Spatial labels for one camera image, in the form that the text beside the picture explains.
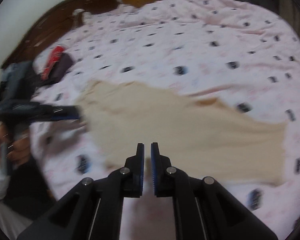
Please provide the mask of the person's left hand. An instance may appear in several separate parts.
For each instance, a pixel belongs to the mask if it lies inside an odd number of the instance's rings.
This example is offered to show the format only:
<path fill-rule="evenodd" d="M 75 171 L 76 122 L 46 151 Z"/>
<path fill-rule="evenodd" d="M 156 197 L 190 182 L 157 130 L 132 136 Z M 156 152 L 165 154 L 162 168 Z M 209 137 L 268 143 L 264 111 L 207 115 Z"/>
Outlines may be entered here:
<path fill-rule="evenodd" d="M 11 146 L 11 151 L 7 155 L 7 159 L 17 166 L 23 165 L 29 161 L 31 156 L 30 149 L 30 134 L 27 129 L 21 134 L 19 140 L 13 141 L 13 136 L 10 135 L 6 126 L 0 122 L 0 164 L 1 164 L 1 145 L 7 143 Z"/>

